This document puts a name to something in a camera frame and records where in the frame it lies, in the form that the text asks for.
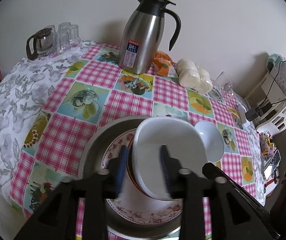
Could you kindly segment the light blue ceramic bowl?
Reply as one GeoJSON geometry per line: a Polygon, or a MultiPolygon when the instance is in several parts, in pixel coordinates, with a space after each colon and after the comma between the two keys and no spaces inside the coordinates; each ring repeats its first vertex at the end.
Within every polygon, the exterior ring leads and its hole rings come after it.
{"type": "Polygon", "coordinates": [[[216,163],[223,157],[225,144],[217,127],[208,121],[198,121],[195,130],[199,133],[206,151],[207,160],[216,163]]]}

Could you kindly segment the floral rimmed white plate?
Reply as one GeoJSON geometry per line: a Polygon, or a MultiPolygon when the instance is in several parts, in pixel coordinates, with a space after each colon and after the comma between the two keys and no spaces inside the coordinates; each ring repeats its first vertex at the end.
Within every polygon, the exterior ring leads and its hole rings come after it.
{"type": "MultiPolygon", "coordinates": [[[[117,136],[107,147],[100,168],[106,168],[110,159],[119,155],[121,146],[130,146],[136,129],[130,129],[117,136]]],[[[117,199],[107,200],[110,207],[122,218],[140,225],[164,224],[178,217],[182,212],[182,201],[162,201],[142,193],[125,172],[122,190],[117,199]]]]}

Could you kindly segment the colourful checked tablecloth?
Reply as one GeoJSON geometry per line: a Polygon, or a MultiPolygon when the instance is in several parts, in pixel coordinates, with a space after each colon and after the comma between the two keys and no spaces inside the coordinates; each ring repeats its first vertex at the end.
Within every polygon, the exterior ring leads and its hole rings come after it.
{"type": "Polygon", "coordinates": [[[116,64],[116,46],[83,42],[63,59],[18,62],[0,83],[0,195],[30,217],[52,187],[77,175],[86,143],[126,116],[206,120],[227,129],[232,145],[218,165],[265,203],[259,137],[242,127],[238,96],[215,101],[154,69],[135,75],[116,64]]]}

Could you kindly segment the colourful snack package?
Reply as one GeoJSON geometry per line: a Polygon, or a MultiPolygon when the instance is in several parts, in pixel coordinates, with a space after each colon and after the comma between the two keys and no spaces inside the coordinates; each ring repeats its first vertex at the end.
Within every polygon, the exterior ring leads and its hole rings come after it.
{"type": "Polygon", "coordinates": [[[259,134],[259,142],[262,155],[274,153],[276,145],[272,141],[271,134],[268,131],[259,134]]]}

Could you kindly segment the white bowl red pattern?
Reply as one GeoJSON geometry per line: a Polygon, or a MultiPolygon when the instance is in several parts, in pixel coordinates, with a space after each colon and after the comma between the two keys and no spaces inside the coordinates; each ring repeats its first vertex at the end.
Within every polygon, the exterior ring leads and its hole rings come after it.
{"type": "Polygon", "coordinates": [[[127,173],[129,175],[130,181],[135,186],[137,190],[139,190],[143,195],[148,198],[154,199],[153,197],[149,196],[136,182],[134,171],[133,171],[133,163],[132,163],[132,156],[133,156],[133,140],[129,142],[128,145],[128,153],[127,153],[127,173]]]}

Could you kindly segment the clear glass mug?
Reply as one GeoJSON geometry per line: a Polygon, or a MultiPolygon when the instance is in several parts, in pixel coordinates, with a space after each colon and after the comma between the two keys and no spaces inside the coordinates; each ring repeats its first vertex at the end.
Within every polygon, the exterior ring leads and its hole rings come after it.
{"type": "Polygon", "coordinates": [[[227,102],[234,96],[234,84],[226,72],[222,72],[213,82],[212,90],[208,93],[209,97],[219,101],[227,102]]]}

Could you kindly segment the small white square dish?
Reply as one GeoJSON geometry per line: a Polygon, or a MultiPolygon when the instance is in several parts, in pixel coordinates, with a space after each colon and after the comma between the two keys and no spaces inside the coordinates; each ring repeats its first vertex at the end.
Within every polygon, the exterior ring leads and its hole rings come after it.
{"type": "Polygon", "coordinates": [[[137,127],[132,150],[132,166],[137,184],[157,200],[170,200],[161,170],[160,149],[165,145],[170,157],[181,167],[203,177],[207,157],[204,143],[192,124],[168,116],[145,119],[137,127]]]}

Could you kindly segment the white lattice plastic chair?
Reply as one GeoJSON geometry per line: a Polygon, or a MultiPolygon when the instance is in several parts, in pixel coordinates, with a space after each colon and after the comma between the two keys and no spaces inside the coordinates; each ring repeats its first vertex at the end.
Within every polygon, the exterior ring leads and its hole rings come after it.
{"type": "Polygon", "coordinates": [[[268,132],[273,137],[286,130],[286,100],[273,105],[272,110],[276,109],[274,115],[257,126],[256,131],[259,134],[268,132]]]}

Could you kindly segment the packaged white steamed buns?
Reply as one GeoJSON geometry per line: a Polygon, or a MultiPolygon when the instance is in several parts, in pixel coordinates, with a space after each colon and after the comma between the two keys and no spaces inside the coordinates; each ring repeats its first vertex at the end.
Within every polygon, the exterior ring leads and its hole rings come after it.
{"type": "Polygon", "coordinates": [[[176,71],[182,87],[193,89],[199,94],[207,94],[213,88],[209,73],[197,67],[190,59],[180,59],[176,71]]]}

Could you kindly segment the stainless steel thermos jug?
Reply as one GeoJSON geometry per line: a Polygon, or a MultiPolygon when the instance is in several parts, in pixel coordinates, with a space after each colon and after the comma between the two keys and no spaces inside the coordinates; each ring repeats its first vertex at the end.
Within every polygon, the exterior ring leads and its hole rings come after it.
{"type": "Polygon", "coordinates": [[[169,0],[138,0],[139,5],[130,16],[122,34],[118,65],[132,74],[148,72],[163,37],[165,14],[176,21],[169,50],[176,43],[180,30],[180,17],[166,8],[175,3],[169,0]]]}

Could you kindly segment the smartphone on stand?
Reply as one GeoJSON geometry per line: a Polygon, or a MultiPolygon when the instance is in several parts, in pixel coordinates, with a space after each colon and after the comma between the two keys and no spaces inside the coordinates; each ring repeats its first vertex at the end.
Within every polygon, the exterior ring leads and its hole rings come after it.
{"type": "Polygon", "coordinates": [[[275,150],[274,154],[268,158],[267,162],[264,164],[264,177],[268,181],[270,177],[274,177],[276,174],[276,169],[281,161],[281,156],[279,150],[275,150]]]}

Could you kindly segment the white power strip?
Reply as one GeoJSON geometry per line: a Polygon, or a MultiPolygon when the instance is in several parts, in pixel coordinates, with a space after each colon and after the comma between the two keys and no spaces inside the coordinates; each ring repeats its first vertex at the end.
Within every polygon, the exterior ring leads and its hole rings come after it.
{"type": "Polygon", "coordinates": [[[242,126],[248,127],[251,123],[246,119],[246,108],[242,105],[238,105],[238,111],[241,119],[242,126]]]}

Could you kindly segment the orange snack packet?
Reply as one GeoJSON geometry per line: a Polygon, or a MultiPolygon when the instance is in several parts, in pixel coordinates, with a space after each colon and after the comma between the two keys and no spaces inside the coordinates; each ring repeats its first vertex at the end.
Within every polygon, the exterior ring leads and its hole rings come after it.
{"type": "Polygon", "coordinates": [[[155,68],[155,72],[158,75],[171,78],[178,77],[175,68],[176,64],[165,52],[157,51],[152,64],[155,68]]]}

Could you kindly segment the black power adapter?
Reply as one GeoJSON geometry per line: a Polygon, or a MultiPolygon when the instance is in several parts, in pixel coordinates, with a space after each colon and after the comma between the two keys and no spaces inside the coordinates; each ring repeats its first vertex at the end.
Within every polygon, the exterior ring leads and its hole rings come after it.
{"type": "Polygon", "coordinates": [[[259,107],[253,107],[245,113],[246,119],[248,121],[253,121],[260,116],[259,107]]]}

